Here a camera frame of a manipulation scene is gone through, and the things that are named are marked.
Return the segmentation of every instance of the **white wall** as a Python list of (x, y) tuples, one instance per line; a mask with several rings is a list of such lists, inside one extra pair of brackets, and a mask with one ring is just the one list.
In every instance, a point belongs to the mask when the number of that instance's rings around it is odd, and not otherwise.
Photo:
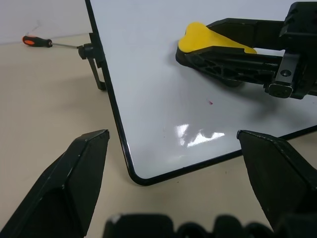
[(0, 44), (91, 32), (84, 0), (0, 0)]

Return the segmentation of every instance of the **screwdriver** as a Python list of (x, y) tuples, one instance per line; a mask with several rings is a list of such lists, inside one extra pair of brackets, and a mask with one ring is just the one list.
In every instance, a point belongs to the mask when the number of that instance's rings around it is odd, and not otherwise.
[(23, 36), (22, 41), (24, 44), (32, 47), (52, 47), (52, 46), (64, 46), (68, 48), (78, 49), (78, 46), (70, 46), (64, 44), (53, 43), (50, 39), (42, 39), (36, 36)]

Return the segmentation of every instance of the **black plastic part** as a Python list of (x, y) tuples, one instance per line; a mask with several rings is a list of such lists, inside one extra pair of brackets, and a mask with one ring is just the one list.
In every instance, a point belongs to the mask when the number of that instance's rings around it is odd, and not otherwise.
[(173, 222), (165, 215), (118, 215), (105, 226), (104, 238), (173, 238)]
[(316, 54), (316, 12), (317, 2), (295, 2), (290, 6), (280, 32), (284, 48), (305, 55)]
[(289, 98), (292, 94), (293, 90), (291, 87), (285, 87), (279, 84), (271, 84), (268, 87), (268, 93), (271, 96), (278, 98)]
[(101, 82), (100, 79), (99, 79), (94, 59), (88, 59), (88, 62), (89, 62), (90, 68), (91, 68), (91, 70), (92, 70), (92, 72), (94, 74), (94, 78), (95, 78), (95, 81), (96, 81), (98, 89), (100, 89), (101, 91), (106, 91), (107, 90), (106, 84), (104, 82)]
[(97, 84), (98, 89), (100, 89), (101, 91), (106, 91), (106, 84), (104, 82), (101, 82), (98, 76), (98, 72), (97, 72), (97, 68), (95, 66), (95, 61), (94, 59), (96, 58), (96, 56), (99, 56), (98, 50), (95, 49), (95, 47), (93, 47), (92, 43), (88, 43), (88, 44), (84, 44), (82, 46), (78, 47), (78, 54), (80, 56), (81, 59), (85, 60), (88, 59), (90, 68), (94, 74), (94, 78)]
[(237, 138), (253, 191), (274, 230), (287, 214), (317, 212), (317, 170), (287, 141), (246, 130)]
[(316, 238), (317, 214), (287, 215), (281, 219), (276, 238)]
[(186, 238), (186, 237), (195, 237), (195, 238), (208, 238), (209, 234), (205, 229), (196, 223), (185, 223), (181, 225), (178, 230), (176, 237)]
[(293, 94), (292, 97), (303, 99), (306, 94), (317, 96), (316, 65), (316, 56), (308, 56), (306, 63), (302, 65), (301, 80), (296, 85), (296, 96)]
[(235, 217), (222, 215), (217, 217), (214, 227), (213, 235), (216, 238), (247, 238), (246, 231), (243, 229), (241, 223)]
[(99, 196), (109, 132), (75, 139), (38, 178), (0, 238), (82, 238)]
[(272, 238), (274, 233), (272, 230), (259, 223), (250, 223), (245, 227), (247, 237), (251, 238)]
[(188, 54), (177, 49), (176, 60), (230, 86), (229, 82), (270, 84), (282, 57), (246, 54), (241, 48), (214, 46)]
[(280, 51), (282, 50), (282, 43), (277, 40), (283, 25), (283, 21), (227, 18), (209, 24), (207, 27), (251, 48)]
[(105, 62), (105, 54), (102, 47), (100, 47), (100, 38), (98, 34), (89, 33), (91, 43), (94, 45), (94, 55), (97, 64), (97, 68), (100, 68), (100, 63)]

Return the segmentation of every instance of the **screwdriver shaft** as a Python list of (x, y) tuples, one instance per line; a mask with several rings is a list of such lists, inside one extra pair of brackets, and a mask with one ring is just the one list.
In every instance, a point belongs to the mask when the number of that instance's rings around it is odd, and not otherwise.
[(53, 46), (64, 46), (68, 48), (78, 49), (77, 46), (71, 46), (71, 45), (65, 45), (65, 44), (59, 44), (59, 43), (52, 43)]

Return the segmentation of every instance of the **orange screwdriver handle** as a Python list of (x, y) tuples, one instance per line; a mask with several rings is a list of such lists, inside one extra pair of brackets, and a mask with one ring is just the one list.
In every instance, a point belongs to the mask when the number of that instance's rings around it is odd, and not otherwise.
[(32, 47), (52, 47), (52, 41), (50, 39), (42, 39), (36, 36), (23, 36), (22, 41), (24, 44)]

